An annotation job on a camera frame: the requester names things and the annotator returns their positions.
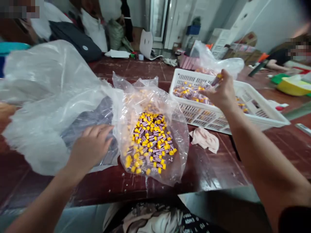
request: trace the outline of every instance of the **black bag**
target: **black bag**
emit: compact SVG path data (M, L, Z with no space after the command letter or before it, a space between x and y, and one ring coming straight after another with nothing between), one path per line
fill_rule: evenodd
M78 50L86 62L101 58L100 48L73 23L50 21L50 27L52 31L51 41L58 39L68 41Z

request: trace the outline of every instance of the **wooden table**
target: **wooden table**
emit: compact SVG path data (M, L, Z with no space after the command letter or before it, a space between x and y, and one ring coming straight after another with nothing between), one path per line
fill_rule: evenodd
M127 77L130 82L138 78L159 77L159 87L168 91L174 69L156 61L118 60L103 58L90 64L97 76L111 82L112 71ZM246 67L238 80L251 83L268 99L288 103L293 108L309 101L280 93L268 85L266 74L246 77ZM14 108L0 104L0 132L9 123ZM304 119L307 125L309 116ZM243 164L237 159L230 137L210 131L219 138L220 147L215 155L200 146L190 146L182 182L166 186L152 178L126 173L120 164L101 172L88 174L75 188L67 206L94 205L115 201L176 195L187 192L234 188L251 184ZM294 126L273 128L265 134L308 179L311 179L311 140ZM52 177L34 173L24 157L9 149L0 136L0 214L6 209L22 208L31 203L48 185Z

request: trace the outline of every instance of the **pink cloth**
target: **pink cloth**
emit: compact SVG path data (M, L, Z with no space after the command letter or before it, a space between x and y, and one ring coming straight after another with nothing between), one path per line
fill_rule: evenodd
M193 138L191 144L199 144L203 149L208 148L211 152L217 154L219 149L219 140L215 135L209 133L202 127L196 128L189 134Z

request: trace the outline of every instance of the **white plastic basket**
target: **white plastic basket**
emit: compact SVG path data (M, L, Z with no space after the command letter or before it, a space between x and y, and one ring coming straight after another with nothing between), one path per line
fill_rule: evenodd
M179 102L180 109L182 110L188 124L231 134L227 119L219 108L183 99L173 94L174 88L184 82L188 82L192 85L201 85L206 81L211 83L214 78L214 76L207 74L175 69L169 94ZM250 113L246 114L246 116L251 122L257 125L261 131L272 127L279 128L285 125L290 125L290 122L275 108L271 107L268 101L250 84L234 81L234 90L236 96L244 101Z

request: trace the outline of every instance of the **yellow container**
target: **yellow container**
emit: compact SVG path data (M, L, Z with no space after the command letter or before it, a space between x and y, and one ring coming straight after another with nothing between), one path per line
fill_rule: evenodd
M311 84L306 83L304 81L299 81L297 82L297 84L309 85L310 89L305 89L301 86L297 86L293 83L290 83L289 78L287 77L282 78L282 82L280 82L279 85L277 85L276 89L286 94L293 95L293 96L302 96L302 95L307 95L311 93Z

